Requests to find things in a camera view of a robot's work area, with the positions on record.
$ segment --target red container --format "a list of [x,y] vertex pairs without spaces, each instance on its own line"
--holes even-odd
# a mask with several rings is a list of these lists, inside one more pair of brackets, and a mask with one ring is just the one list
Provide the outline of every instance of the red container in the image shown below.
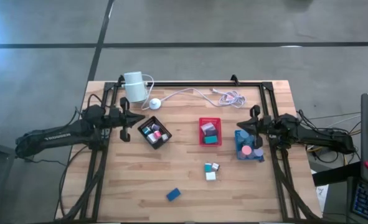
[[[204,133],[203,130],[201,128],[202,125],[207,124],[207,123],[212,123],[214,125],[214,127],[217,130],[217,143],[213,143],[213,144],[205,144],[203,139],[204,139]],[[199,144],[201,146],[221,146],[222,144],[222,137],[221,137],[221,119],[220,118],[199,118]]]

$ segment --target gray floor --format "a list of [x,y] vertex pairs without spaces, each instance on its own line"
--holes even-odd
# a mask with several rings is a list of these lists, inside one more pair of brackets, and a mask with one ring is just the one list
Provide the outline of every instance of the gray floor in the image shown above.
[[[0,1],[0,44],[96,43],[106,4]],[[368,41],[368,0],[116,0],[105,38],[106,43],[241,41]],[[94,51],[0,49],[0,143],[14,147],[26,131],[66,123],[82,101]],[[368,47],[103,49],[95,80],[137,70],[157,80],[226,80],[231,74],[289,80],[297,109],[308,117],[360,111],[361,93],[368,93]],[[351,129],[358,121],[338,127]],[[354,140],[359,146],[359,138]],[[35,158],[66,162],[68,154],[68,148],[46,150]],[[341,164],[340,158],[326,165]],[[58,164],[16,160],[0,223],[52,220],[61,173]]]

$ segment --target wooden tabletop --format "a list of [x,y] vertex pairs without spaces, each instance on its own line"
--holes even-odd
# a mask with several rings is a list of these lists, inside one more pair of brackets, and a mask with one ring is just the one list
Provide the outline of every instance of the wooden tabletop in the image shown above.
[[[272,82],[279,114],[296,115],[288,81]],[[102,97],[103,86],[104,82],[88,83],[84,107],[90,94]],[[154,88],[151,98],[163,98],[181,89],[183,87]],[[209,87],[197,89],[215,102],[220,98],[211,93]],[[233,90],[232,87],[216,89]],[[268,142],[264,140],[265,162],[238,161],[235,154],[234,131],[239,129],[236,123],[250,119],[249,109],[255,104],[261,105],[259,90],[255,87],[235,87],[234,90],[247,98],[243,108],[216,108],[193,91],[164,101],[157,111],[141,111],[139,104],[132,103],[131,111],[145,114],[146,119],[129,129],[131,142],[120,140],[118,128],[111,134],[98,222],[281,221]],[[124,90],[118,91],[118,99],[124,95]],[[98,102],[93,97],[91,104],[95,103]],[[172,134],[158,150],[137,130],[151,116],[156,116]],[[199,145],[200,117],[221,118],[220,147]],[[81,148],[82,145],[74,146],[72,155]],[[83,192],[89,160],[90,151],[86,149],[68,168],[62,192],[66,212]],[[289,150],[289,161],[296,191],[307,206],[321,216],[304,147],[293,146]],[[205,162],[220,164],[217,181],[206,182]],[[181,196],[168,202],[166,194],[176,187]],[[285,198],[291,213],[287,193]]]

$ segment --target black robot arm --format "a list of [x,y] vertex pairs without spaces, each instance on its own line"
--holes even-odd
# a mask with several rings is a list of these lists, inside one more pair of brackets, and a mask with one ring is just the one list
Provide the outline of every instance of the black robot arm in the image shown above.
[[16,139],[16,155],[27,157],[44,149],[73,144],[87,144],[90,149],[98,150],[102,145],[100,143],[103,130],[116,127],[123,127],[120,138],[128,142],[130,135],[126,129],[131,128],[145,116],[130,112],[130,104],[125,97],[120,99],[120,105],[123,112],[111,106],[108,115],[105,115],[105,109],[101,106],[92,105],[83,110],[80,120],[72,124],[28,132]]
[[301,121],[290,114],[284,114],[272,120],[271,116],[259,119],[260,107],[255,105],[250,109],[248,121],[239,122],[237,126],[256,136],[255,145],[263,145],[259,134],[267,134],[278,148],[289,149],[292,144],[326,146],[336,152],[350,154],[355,152],[352,137],[339,129],[305,128]]

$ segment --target black box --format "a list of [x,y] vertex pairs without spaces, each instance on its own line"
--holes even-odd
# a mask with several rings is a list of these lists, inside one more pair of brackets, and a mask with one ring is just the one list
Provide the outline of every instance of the black box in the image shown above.
[[[163,124],[160,123],[160,121],[155,117],[155,116],[152,116],[151,118],[149,118],[147,121],[145,121],[145,123],[143,123],[140,127],[138,127],[138,131],[140,131],[140,133],[142,134],[142,136],[144,136],[144,138],[148,141],[148,139],[146,138],[146,134],[144,134],[144,132],[142,132],[142,129],[148,127],[151,129],[151,126],[152,124],[156,124],[160,127],[159,131],[160,131],[160,134],[167,134],[168,140],[171,139],[172,137],[172,134],[163,126]],[[163,141],[162,138],[159,138],[159,140],[157,142],[155,142],[154,144],[151,144],[149,142],[149,144],[153,147],[153,149],[158,149],[160,146],[162,146],[165,142]]]

